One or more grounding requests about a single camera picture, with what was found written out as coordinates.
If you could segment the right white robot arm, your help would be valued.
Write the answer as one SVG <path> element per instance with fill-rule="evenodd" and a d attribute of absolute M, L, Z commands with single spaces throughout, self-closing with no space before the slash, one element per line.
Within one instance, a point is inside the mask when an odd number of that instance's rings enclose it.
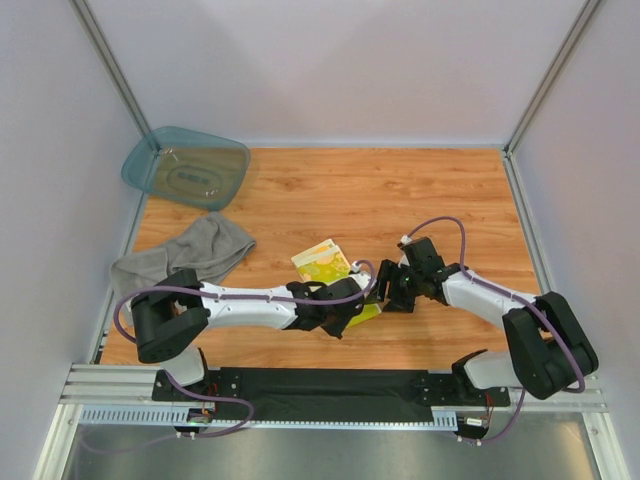
<path fill-rule="evenodd" d="M 539 400 L 585 390 L 599 359 L 564 296 L 526 294 L 460 263 L 446 264 L 428 238 L 407 239 L 399 248 L 400 261 L 381 262 L 373 293 L 386 311 L 411 313 L 425 297 L 503 329 L 507 351 L 480 350 L 453 364 L 473 388 L 520 388 Z"/>

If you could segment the yellow green patterned towel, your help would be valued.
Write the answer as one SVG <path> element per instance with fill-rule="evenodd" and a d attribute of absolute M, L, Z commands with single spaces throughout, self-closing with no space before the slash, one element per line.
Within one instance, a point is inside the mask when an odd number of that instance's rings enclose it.
<path fill-rule="evenodd" d="M 347 278 L 353 271 L 352 262 L 348 261 L 339 245 L 332 239 L 327 239 L 294 255 L 291 257 L 291 262 L 304 282 L 317 281 L 331 284 Z M 370 280 L 370 269 L 365 266 L 359 271 L 359 274 L 366 277 L 361 282 L 363 286 L 366 286 Z M 346 333 L 350 327 L 362 324 L 381 313 L 381 307 L 375 303 L 363 306 L 361 313 L 348 322 L 343 333 Z"/>

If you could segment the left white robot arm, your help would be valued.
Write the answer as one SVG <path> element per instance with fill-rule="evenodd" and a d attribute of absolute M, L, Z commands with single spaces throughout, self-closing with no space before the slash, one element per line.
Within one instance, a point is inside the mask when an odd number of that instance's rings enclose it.
<path fill-rule="evenodd" d="M 364 307 L 372 287 L 367 272 L 351 272 L 331 283 L 290 282 L 270 289 L 242 289 L 197 279 L 191 270 L 141 288 L 131 297 L 138 360 L 158 364 L 182 387 L 206 378 L 204 355 L 193 346 L 208 329 L 267 327 L 321 329 L 339 338 Z"/>

